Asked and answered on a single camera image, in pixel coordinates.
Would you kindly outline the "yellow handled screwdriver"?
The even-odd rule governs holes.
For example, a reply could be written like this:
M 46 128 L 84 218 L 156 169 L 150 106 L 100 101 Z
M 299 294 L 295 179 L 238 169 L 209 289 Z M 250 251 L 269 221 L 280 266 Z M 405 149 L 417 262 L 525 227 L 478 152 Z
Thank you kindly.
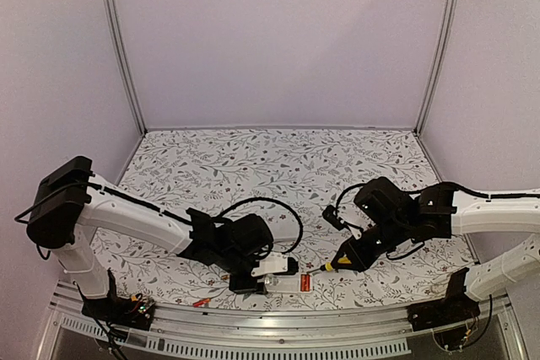
M 313 268 L 309 271 L 307 271 L 307 274 L 315 274 L 317 272 L 326 272 L 326 271 L 335 271 L 335 268 L 332 266 L 331 263 L 325 263 L 324 265 L 321 265 L 317 268 Z

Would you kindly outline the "red gold battery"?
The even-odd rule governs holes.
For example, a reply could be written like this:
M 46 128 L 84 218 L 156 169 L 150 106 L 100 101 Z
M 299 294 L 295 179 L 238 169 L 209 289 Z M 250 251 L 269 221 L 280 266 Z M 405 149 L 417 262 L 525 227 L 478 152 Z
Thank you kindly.
M 203 298 L 193 303 L 192 306 L 194 308 L 207 308 L 210 301 L 211 301 L 210 298 Z

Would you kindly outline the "white remote with green logo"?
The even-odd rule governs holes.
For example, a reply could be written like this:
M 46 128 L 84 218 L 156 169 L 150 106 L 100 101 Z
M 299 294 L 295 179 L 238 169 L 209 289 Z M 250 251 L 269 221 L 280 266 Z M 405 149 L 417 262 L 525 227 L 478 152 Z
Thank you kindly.
M 309 292 L 300 291 L 300 276 L 302 274 L 296 274 L 293 276 L 277 276 L 266 275 L 263 278 L 265 287 L 268 293 L 311 293 L 313 290 L 313 282 L 311 280 L 311 290 Z

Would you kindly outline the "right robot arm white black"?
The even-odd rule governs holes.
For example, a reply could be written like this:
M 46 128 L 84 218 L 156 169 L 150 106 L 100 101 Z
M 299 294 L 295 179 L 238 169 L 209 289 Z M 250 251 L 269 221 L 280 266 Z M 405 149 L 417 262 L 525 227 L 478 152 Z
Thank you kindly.
M 410 240 L 478 233 L 526 233 L 527 239 L 480 265 L 468 267 L 455 290 L 436 305 L 445 323 L 467 312 L 468 298 L 489 295 L 539 273 L 539 194 L 536 191 L 473 191 L 444 181 L 420 191 L 403 191 L 386 177 L 357 186 L 354 204 L 372 222 L 339 247 L 331 266 L 366 271 L 381 255 Z

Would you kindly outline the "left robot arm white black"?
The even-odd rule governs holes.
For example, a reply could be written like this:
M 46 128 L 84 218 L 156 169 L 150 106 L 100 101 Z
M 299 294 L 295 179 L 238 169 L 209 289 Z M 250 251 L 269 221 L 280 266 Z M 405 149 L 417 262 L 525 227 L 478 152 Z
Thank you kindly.
M 50 173 L 41 180 L 34 204 L 14 220 L 25 225 L 32 242 L 59 260 L 106 320 L 119 320 L 126 305 L 112 292 L 115 283 L 90 248 L 85 227 L 109 229 L 180 258 L 216 265 L 229 273 L 233 293 L 266 293 L 262 279 L 252 274 L 273 247 L 272 233 L 261 217 L 248 214 L 230 220 L 189 208 L 183 218 L 120 191 L 91 165 L 91 159 L 77 156 Z

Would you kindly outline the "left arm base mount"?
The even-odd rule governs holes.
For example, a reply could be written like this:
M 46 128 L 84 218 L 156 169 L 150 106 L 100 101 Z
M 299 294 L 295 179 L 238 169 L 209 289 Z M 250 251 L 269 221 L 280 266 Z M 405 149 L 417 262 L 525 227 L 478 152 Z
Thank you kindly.
M 105 323 L 137 330 L 149 330 L 154 319 L 155 302 L 150 298 L 132 300 L 110 296 L 84 298 L 82 314 Z

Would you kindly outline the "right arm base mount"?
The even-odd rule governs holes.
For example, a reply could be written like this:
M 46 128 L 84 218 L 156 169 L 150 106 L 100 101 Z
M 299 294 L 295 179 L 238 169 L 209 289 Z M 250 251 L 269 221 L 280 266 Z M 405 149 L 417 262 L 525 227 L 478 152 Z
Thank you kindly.
M 479 303 L 463 296 L 442 298 L 407 307 L 408 322 L 414 331 L 428 330 L 478 317 Z

